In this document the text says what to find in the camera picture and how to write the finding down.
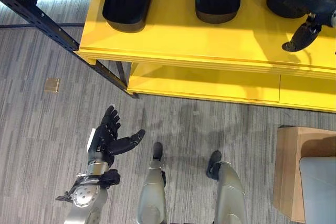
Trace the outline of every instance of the silver robot leg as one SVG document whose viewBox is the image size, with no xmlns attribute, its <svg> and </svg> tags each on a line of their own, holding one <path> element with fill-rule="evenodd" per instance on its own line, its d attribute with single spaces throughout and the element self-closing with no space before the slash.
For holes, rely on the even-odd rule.
<svg viewBox="0 0 336 224">
<path fill-rule="evenodd" d="M 214 224 L 247 224 L 245 193 L 239 176 L 230 163 L 220 161 L 219 151 L 216 158 L 214 154 L 207 170 L 208 177 L 218 180 Z"/>
<path fill-rule="evenodd" d="M 161 171 L 161 164 L 161 157 L 155 159 L 154 154 L 140 195 L 138 215 L 136 217 L 138 224 L 165 223 L 166 201 L 163 180 L 164 173 Z"/>
</svg>

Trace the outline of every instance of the black foot sole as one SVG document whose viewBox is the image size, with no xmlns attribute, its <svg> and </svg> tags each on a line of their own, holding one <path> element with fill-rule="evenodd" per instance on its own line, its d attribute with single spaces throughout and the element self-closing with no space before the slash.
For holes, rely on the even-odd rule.
<svg viewBox="0 0 336 224">
<path fill-rule="evenodd" d="M 218 172 L 221 164 L 219 163 L 222 160 L 222 154 L 220 151 L 214 151 L 211 154 L 209 159 L 208 167 L 206 169 L 206 176 L 211 179 L 218 180 Z"/>
<path fill-rule="evenodd" d="M 163 154 L 163 146 L 161 143 L 156 142 L 153 145 L 153 159 L 161 161 L 162 154 Z"/>
</svg>

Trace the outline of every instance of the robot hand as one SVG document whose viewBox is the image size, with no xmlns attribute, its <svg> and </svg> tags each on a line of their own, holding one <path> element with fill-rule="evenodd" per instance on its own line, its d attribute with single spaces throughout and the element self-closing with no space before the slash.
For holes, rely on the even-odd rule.
<svg viewBox="0 0 336 224">
<path fill-rule="evenodd" d="M 139 130 L 130 137 L 118 139 L 120 127 L 118 112 L 110 106 L 96 129 L 93 129 L 88 143 L 88 168 L 78 175 L 70 191 L 56 200 L 72 202 L 72 208 L 65 224 L 98 224 L 101 211 L 107 200 L 107 189 L 117 185 L 120 175 L 110 169 L 114 156 L 135 148 L 145 135 Z"/>
<path fill-rule="evenodd" d="M 118 112 L 112 105 L 106 110 L 100 126 L 95 129 L 93 138 L 89 140 L 88 164 L 99 159 L 108 163 L 110 167 L 114 162 L 115 155 L 132 150 L 145 135 L 145 130 L 139 130 L 130 137 L 117 139 L 120 127 L 120 123 L 118 123 L 120 118 L 117 114 Z"/>
</svg>

